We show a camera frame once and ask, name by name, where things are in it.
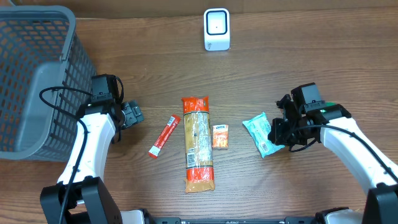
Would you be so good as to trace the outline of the teal wet wipes pack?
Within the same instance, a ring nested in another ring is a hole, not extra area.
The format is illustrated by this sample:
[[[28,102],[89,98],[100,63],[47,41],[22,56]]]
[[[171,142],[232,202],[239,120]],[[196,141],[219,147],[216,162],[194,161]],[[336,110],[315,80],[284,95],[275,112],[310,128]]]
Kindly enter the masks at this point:
[[[262,158],[284,148],[283,145],[277,146],[268,140],[268,134],[271,133],[271,125],[267,120],[265,112],[262,112],[250,120],[243,121],[243,125],[253,138]]]

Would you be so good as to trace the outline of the red stick packet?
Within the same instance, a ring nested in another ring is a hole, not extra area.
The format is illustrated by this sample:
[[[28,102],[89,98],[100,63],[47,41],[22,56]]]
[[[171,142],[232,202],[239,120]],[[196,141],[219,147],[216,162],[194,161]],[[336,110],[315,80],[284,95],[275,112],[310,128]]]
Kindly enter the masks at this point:
[[[149,149],[148,155],[156,159],[159,156],[161,149],[164,147],[165,143],[169,139],[170,135],[173,133],[174,129],[177,127],[178,123],[180,122],[181,118],[176,114],[173,114],[170,119],[168,120],[165,128],[157,138],[154,145]]]

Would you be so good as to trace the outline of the orange kleenex tissue pack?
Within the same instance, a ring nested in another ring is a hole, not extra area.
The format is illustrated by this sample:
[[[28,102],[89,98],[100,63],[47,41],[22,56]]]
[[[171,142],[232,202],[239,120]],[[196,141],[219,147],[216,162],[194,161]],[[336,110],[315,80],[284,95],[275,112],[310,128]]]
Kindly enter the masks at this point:
[[[227,124],[213,125],[213,149],[227,149],[229,139],[229,126]]]

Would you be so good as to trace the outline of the long spaghetti pasta package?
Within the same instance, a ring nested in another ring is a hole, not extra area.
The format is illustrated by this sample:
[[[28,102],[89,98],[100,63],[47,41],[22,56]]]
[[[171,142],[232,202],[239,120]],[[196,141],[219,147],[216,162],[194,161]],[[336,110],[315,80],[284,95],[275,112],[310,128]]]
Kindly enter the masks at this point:
[[[185,97],[183,123],[187,193],[215,189],[208,97]]]

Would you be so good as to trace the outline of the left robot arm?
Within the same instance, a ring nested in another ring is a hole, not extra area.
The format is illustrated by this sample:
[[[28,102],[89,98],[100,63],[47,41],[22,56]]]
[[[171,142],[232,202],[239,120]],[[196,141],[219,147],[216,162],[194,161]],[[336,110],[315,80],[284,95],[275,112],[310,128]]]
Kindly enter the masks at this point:
[[[115,75],[91,79],[88,99],[76,113],[53,105],[74,119],[77,134],[68,163],[57,183],[42,189],[40,204],[48,223],[144,223],[143,212],[123,215],[103,182],[111,144],[121,132],[144,120],[136,101],[124,100],[124,87]]]

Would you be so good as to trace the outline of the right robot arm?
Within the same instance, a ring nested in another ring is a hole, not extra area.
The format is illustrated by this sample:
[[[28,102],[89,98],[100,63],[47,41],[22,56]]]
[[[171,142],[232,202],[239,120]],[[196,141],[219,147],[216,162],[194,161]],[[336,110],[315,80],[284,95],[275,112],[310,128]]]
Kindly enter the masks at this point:
[[[315,214],[312,223],[397,223],[397,164],[385,156],[360,130],[340,104],[322,99],[317,85],[294,88],[277,101],[282,118],[274,118],[268,139],[290,152],[318,142],[333,152],[366,194],[363,212],[338,207]]]

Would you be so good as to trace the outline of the white barcode scanner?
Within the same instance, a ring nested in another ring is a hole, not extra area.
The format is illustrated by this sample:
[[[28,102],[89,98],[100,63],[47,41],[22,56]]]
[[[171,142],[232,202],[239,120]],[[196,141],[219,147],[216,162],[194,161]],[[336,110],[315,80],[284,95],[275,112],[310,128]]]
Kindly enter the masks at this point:
[[[203,14],[204,46],[207,51],[229,50],[230,14],[225,8],[207,9]]]

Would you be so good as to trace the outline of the grey plastic shopping basket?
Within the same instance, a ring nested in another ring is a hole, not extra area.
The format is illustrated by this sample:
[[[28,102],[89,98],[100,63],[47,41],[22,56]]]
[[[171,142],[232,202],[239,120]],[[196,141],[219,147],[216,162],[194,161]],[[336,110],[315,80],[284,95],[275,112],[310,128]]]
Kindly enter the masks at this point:
[[[63,6],[1,8],[1,157],[66,161],[96,69]]]

